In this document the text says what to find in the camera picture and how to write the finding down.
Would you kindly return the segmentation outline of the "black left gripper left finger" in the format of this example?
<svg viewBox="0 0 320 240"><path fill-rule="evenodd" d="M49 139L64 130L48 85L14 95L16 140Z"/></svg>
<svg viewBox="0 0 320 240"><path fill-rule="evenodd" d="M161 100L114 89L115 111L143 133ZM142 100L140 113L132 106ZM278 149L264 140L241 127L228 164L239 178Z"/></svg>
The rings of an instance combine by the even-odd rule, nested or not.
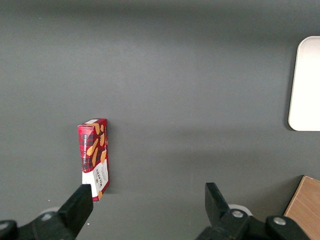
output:
<svg viewBox="0 0 320 240"><path fill-rule="evenodd" d="M82 184L57 210L40 214L18 227L14 220L0 222L2 240L75 240L93 211L92 188Z"/></svg>

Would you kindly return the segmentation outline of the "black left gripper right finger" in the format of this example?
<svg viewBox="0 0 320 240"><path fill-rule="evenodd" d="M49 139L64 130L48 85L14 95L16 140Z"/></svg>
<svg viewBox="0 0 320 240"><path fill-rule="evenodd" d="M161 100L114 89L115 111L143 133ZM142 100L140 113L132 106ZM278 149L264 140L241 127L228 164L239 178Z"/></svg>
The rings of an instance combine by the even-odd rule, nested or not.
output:
<svg viewBox="0 0 320 240"><path fill-rule="evenodd" d="M198 240L308 240L291 218L271 215L264 222L239 208L230 208L214 182L205 184L205 210L210 222Z"/></svg>

